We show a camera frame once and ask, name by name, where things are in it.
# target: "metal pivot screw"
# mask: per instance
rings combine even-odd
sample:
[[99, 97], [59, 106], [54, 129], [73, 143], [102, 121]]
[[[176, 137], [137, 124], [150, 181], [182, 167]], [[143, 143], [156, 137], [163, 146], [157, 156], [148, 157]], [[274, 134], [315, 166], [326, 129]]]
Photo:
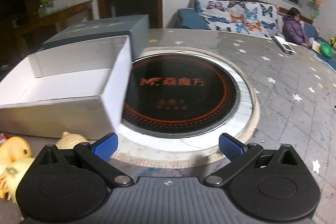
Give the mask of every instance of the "metal pivot screw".
[[114, 181], [118, 184], [127, 184], [131, 182], [131, 178], [129, 176], [117, 176]]
[[212, 185], [217, 185], [223, 182], [223, 179], [219, 176], [208, 176], [206, 182]]

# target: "open box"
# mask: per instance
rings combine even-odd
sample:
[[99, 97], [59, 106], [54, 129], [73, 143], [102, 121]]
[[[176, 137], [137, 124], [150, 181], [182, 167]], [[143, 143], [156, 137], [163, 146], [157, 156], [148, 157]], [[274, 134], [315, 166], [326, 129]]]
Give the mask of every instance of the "open box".
[[28, 55], [0, 82], [0, 131], [101, 138], [120, 123], [131, 62], [129, 36]]

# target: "dark hooded jacket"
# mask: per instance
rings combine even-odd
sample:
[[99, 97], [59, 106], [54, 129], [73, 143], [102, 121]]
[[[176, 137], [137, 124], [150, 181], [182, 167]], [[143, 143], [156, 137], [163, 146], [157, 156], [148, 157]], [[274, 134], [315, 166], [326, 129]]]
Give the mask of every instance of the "dark hooded jacket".
[[282, 31], [287, 42], [292, 42], [297, 45], [301, 45], [302, 43], [306, 43], [308, 45], [310, 44], [309, 38], [307, 37], [300, 22], [295, 21], [290, 15], [285, 15], [283, 17]]

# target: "rubber duck toy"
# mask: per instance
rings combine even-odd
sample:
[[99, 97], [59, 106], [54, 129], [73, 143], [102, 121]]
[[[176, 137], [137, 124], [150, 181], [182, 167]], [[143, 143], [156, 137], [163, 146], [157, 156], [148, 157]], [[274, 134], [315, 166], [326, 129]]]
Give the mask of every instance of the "rubber duck toy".
[[34, 158], [22, 158], [7, 165], [0, 175], [0, 198], [12, 199], [13, 203], [17, 204], [16, 189], [33, 161]]
[[31, 156], [32, 151], [29, 144], [23, 138], [9, 138], [0, 146], [0, 174], [5, 171], [9, 164]]
[[88, 142], [88, 140], [80, 134], [72, 134], [64, 131], [62, 138], [58, 140], [56, 146], [58, 149], [73, 149], [76, 144]]

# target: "butterfly blanket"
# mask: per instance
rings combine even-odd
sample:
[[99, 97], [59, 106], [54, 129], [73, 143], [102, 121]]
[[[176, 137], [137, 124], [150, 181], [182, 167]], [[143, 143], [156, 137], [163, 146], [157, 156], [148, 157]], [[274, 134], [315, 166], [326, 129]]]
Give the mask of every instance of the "butterfly blanket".
[[194, 8], [211, 30], [272, 37], [277, 31], [278, 7], [263, 3], [194, 0]]

